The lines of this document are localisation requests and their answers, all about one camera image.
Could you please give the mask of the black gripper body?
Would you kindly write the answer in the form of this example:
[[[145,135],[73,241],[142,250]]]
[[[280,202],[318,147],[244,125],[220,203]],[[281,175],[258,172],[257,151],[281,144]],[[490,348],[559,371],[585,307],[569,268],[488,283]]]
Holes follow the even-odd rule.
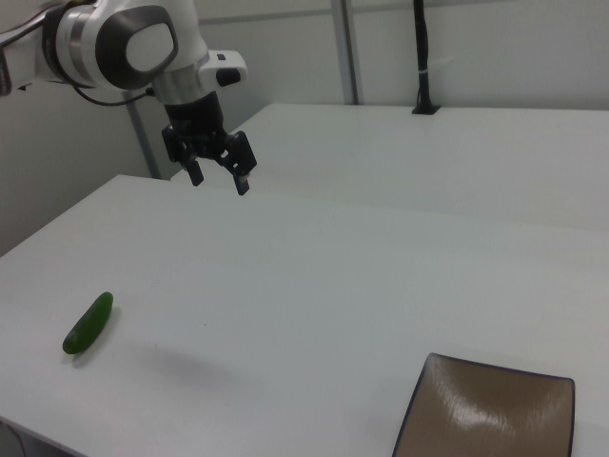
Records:
[[[169,160],[184,166],[196,157],[218,161],[222,166],[236,164],[226,147],[229,135],[216,92],[194,102],[164,105],[169,124],[162,130]]]

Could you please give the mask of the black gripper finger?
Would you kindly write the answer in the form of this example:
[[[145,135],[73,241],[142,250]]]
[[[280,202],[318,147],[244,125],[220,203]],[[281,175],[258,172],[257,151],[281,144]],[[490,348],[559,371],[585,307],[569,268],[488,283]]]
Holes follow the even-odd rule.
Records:
[[[221,140],[216,162],[230,172],[237,193],[244,196],[249,191],[248,177],[257,160],[243,131],[228,134]]]
[[[196,157],[191,156],[189,158],[185,166],[185,170],[187,171],[191,184],[194,187],[198,187],[204,182],[204,175]]]

